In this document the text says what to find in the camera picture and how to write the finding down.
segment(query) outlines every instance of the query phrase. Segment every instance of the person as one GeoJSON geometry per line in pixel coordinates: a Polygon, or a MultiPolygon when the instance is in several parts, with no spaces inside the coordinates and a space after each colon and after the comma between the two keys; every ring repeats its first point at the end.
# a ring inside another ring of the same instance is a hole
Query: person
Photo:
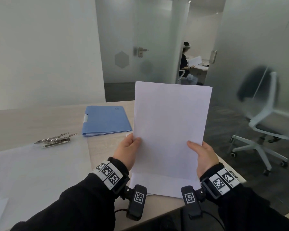
{"type": "MultiPolygon", "coordinates": [[[[115,150],[112,164],[123,173],[133,167],[141,139],[128,135],[115,150]]],[[[202,146],[187,142],[198,154],[196,169],[200,180],[223,168],[214,150],[207,143],[202,146]]],[[[115,227],[115,194],[94,173],[65,190],[59,199],[27,221],[17,223],[11,231],[29,230],[113,230],[115,227]]],[[[227,231],[288,230],[289,219],[269,206],[269,201],[252,189],[239,184],[216,201],[220,218],[227,231]]]]}
{"type": "Polygon", "coordinates": [[[197,85],[197,81],[198,81],[198,78],[193,76],[192,74],[189,73],[189,70],[191,68],[194,68],[195,66],[188,66],[188,62],[187,62],[187,59],[186,59],[186,56],[185,56],[185,53],[190,49],[190,44],[188,42],[184,42],[183,43],[183,52],[182,52],[182,57],[181,57],[181,64],[180,64],[180,69],[182,70],[185,70],[185,73],[183,75],[183,77],[185,77],[188,81],[188,84],[190,85],[197,85]]]}

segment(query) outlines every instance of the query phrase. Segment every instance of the door lock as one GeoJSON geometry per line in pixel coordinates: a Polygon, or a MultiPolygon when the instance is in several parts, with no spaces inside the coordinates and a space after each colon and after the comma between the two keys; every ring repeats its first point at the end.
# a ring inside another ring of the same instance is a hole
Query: door lock
{"type": "Polygon", "coordinates": [[[143,57],[143,52],[149,51],[148,49],[144,49],[143,47],[138,48],[138,57],[142,58],[143,57]]]}

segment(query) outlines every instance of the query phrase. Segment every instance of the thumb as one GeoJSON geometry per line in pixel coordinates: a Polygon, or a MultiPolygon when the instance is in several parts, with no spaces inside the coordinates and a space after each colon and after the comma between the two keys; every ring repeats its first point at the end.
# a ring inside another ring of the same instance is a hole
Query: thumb
{"type": "Polygon", "coordinates": [[[129,146],[129,148],[131,148],[132,149],[132,151],[137,151],[138,150],[138,148],[139,148],[139,146],[140,146],[140,144],[141,144],[141,138],[136,138],[135,140],[134,140],[134,142],[129,146]]]}
{"type": "Polygon", "coordinates": [[[197,143],[194,143],[192,141],[187,141],[187,146],[192,149],[193,151],[195,151],[198,155],[202,155],[202,152],[203,152],[203,147],[200,146],[199,144],[197,143]]]}

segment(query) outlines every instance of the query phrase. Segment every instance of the desk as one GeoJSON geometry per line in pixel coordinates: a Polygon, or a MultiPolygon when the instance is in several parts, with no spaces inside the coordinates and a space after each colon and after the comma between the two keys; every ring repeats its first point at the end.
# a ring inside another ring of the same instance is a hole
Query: desk
{"type": "MultiPolygon", "coordinates": [[[[101,103],[95,105],[120,105],[123,106],[128,120],[134,123],[134,101],[101,103]]],[[[35,107],[30,109],[0,110],[0,151],[32,144],[37,140],[70,132],[81,133],[83,116],[87,105],[70,105],[60,107],[35,107]]],[[[88,137],[88,147],[92,168],[101,161],[112,156],[119,142],[126,133],[88,137]]],[[[228,169],[233,170],[219,157],[228,169]]],[[[239,180],[242,178],[235,170],[239,180]]],[[[116,199],[115,209],[127,208],[128,201],[116,199]]],[[[116,213],[115,230],[123,230],[155,217],[161,216],[172,210],[184,206],[179,198],[151,195],[146,199],[142,219],[138,222],[129,220],[124,212],[116,213]]]]}

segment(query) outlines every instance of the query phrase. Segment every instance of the blue folder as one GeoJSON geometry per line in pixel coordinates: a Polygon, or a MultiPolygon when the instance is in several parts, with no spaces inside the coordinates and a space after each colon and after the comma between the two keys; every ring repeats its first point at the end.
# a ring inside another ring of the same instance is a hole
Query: blue folder
{"type": "Polygon", "coordinates": [[[107,135],[132,131],[122,106],[87,106],[83,120],[83,136],[107,135]]]}

